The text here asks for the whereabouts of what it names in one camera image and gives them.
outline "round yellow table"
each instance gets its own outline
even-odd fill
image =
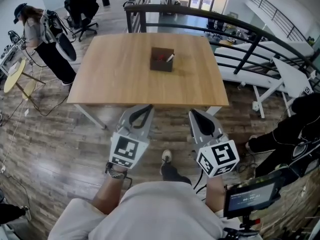
[[[45,83],[45,82],[42,82],[42,81],[40,81],[40,80],[38,80],[38,79],[36,79],[36,78],[34,78],[34,77],[32,77],[31,75],[28,75],[28,74],[24,73],[25,67],[26,67],[26,60],[23,59],[23,60],[21,61],[21,63],[20,63],[20,66],[19,66],[18,70],[17,70],[15,73],[13,73],[12,75],[8,75],[8,76],[7,76],[7,79],[6,79],[5,83],[4,83],[4,89],[3,89],[3,91],[4,91],[4,93],[6,94],[6,93],[8,93],[14,86],[17,86],[17,87],[19,88],[19,90],[22,92],[22,97],[23,97],[24,99],[29,99],[29,100],[33,103],[33,105],[35,105],[35,106],[38,108],[38,106],[35,104],[34,100],[31,98],[31,94],[32,94],[32,92],[34,91],[35,86],[36,86],[36,82],[35,82],[35,81],[40,82],[40,83],[42,83],[42,84],[44,84],[44,85],[45,85],[46,83]],[[32,79],[32,80],[25,86],[24,89],[21,87],[20,84],[18,84],[18,80],[19,80],[19,78],[21,77],[21,75],[24,75],[24,76]]]

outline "bracelet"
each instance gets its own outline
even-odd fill
[[[127,171],[124,171],[124,172],[116,171],[116,170],[112,169],[113,165],[114,165],[113,163],[107,162],[106,166],[105,166],[105,173],[109,174],[114,179],[124,180],[127,177],[128,172]]]

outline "small brown box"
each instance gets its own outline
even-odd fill
[[[175,50],[167,48],[151,48],[150,69],[157,71],[172,72],[174,57],[169,62],[166,62],[169,57],[174,54]]]

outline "cap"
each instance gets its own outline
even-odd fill
[[[27,5],[27,3],[21,3],[15,8],[15,10],[14,10],[14,21],[13,21],[14,24],[16,24],[19,21],[18,17],[20,16],[21,11],[23,10],[23,8],[26,7],[26,5]]]

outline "black pants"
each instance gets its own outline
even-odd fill
[[[69,62],[58,52],[55,42],[43,42],[35,48],[35,51],[62,82],[68,84],[74,81],[76,72],[70,66]]]
[[[191,185],[190,179],[188,179],[187,177],[181,176],[178,173],[177,168],[175,168],[169,163],[166,163],[161,167],[161,173],[162,173],[163,181],[165,182],[185,182]]]
[[[12,204],[0,203],[0,225],[12,222],[24,215],[26,215],[24,209]]]
[[[277,128],[272,132],[258,138],[249,140],[249,147],[253,152],[273,151],[256,169],[255,177],[271,173],[280,164],[290,164],[292,153],[297,144],[297,138],[288,137],[285,129]]]

